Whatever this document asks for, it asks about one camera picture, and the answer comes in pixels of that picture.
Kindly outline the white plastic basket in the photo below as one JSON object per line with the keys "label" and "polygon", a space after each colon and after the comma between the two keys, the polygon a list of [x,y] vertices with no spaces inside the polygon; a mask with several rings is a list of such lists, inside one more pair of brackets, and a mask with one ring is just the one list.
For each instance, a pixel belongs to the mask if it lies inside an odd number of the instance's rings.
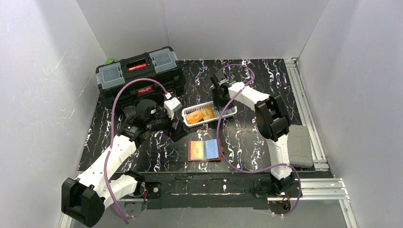
{"label": "white plastic basket", "polygon": [[192,128],[198,125],[217,121],[222,112],[213,101],[193,105],[182,110],[182,117],[186,126]]}

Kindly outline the brown leather card holder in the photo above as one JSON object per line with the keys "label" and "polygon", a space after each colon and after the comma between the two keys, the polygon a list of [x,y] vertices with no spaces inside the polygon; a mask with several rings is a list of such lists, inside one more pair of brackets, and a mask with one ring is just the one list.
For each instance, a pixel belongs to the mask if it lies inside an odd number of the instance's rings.
{"label": "brown leather card holder", "polygon": [[188,161],[189,162],[220,162],[222,155],[219,152],[217,139],[205,140],[204,142],[204,158],[203,160],[190,159],[190,142],[188,141]]}

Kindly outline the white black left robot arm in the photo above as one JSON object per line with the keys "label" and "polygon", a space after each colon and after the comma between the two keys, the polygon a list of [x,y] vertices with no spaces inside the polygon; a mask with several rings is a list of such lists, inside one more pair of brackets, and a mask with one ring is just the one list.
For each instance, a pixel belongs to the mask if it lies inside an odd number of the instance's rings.
{"label": "white black left robot arm", "polygon": [[134,195],[146,202],[149,190],[143,175],[126,171],[116,180],[110,178],[150,133],[163,131],[175,140],[178,133],[173,127],[174,116],[181,106],[176,97],[164,101],[163,106],[150,99],[141,100],[118,132],[112,134],[112,143],[104,153],[86,171],[63,182],[61,211],[90,228],[108,207],[117,205],[118,199]]}

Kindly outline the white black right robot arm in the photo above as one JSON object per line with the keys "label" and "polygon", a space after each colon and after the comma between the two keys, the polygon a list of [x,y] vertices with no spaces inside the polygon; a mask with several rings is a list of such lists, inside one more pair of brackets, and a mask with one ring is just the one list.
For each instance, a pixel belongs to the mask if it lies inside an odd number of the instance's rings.
{"label": "white black right robot arm", "polygon": [[291,120],[282,96],[259,92],[243,82],[228,79],[223,72],[215,73],[211,81],[213,101],[221,109],[219,119],[233,101],[254,111],[257,129],[269,148],[271,191],[275,194],[288,191],[294,183],[287,145]]}

